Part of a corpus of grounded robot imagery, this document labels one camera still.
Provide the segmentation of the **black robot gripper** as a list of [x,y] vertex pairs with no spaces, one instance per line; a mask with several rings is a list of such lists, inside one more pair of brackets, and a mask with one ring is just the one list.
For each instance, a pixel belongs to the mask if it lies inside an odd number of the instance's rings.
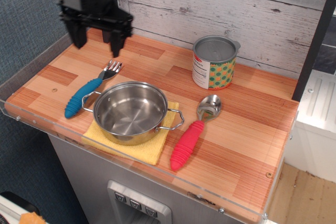
[[[109,30],[102,18],[102,0],[59,0],[60,18],[65,23],[73,44],[82,48],[87,42],[86,28]],[[119,8],[115,28],[110,33],[110,45],[113,57],[119,56],[127,37],[132,34],[133,17]]]

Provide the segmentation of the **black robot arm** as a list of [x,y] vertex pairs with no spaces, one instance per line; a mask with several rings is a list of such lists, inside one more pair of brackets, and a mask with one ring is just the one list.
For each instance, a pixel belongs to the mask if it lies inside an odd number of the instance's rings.
[[87,28],[102,31],[103,42],[110,45],[114,58],[132,35],[133,16],[118,6],[118,0],[59,0],[58,5],[60,19],[79,49],[87,42]]

